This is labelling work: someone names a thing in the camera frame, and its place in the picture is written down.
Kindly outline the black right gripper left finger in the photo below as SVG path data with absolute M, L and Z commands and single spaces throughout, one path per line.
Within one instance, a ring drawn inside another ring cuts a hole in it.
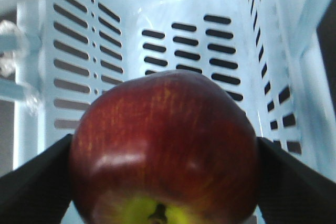
M 1 177 L 1 223 L 61 223 L 70 202 L 68 134 Z

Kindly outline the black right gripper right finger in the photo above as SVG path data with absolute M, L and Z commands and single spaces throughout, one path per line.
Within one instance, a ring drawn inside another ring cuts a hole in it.
M 335 223 L 335 182 L 274 142 L 257 139 L 262 175 L 258 207 L 265 223 Z

